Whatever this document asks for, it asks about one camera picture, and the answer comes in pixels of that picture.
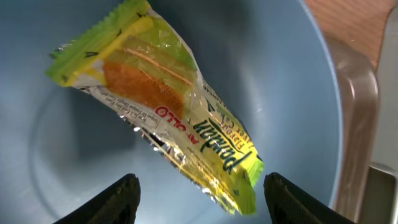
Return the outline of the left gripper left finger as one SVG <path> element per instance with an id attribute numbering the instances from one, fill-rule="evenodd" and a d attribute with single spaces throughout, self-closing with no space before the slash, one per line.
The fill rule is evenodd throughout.
<path id="1" fill-rule="evenodd" d="M 126 174 L 54 224 L 134 224 L 140 200 L 139 179 Z"/>

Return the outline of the yellow green snack wrapper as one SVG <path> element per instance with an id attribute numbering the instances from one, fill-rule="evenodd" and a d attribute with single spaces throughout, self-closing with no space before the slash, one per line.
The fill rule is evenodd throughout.
<path id="1" fill-rule="evenodd" d="M 254 143 L 147 1 L 124 1 L 52 57 L 53 81 L 114 110 L 226 212 L 256 211 Z"/>

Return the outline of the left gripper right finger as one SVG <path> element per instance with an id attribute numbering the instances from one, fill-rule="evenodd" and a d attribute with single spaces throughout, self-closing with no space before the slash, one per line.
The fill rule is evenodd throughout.
<path id="1" fill-rule="evenodd" d="M 355 224 L 276 172 L 266 175 L 264 196 L 273 224 Z"/>

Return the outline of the dark blue plate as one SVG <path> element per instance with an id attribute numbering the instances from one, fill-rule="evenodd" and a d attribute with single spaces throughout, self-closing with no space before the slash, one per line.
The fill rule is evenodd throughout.
<path id="1" fill-rule="evenodd" d="M 117 1 L 1 2 L 1 222 L 53 223 L 122 176 L 140 181 L 137 223 L 270 223 L 229 215 L 92 96 L 46 76 L 50 53 Z M 303 1 L 152 1 L 243 123 L 264 174 L 333 205 L 342 111 L 330 54 Z"/>

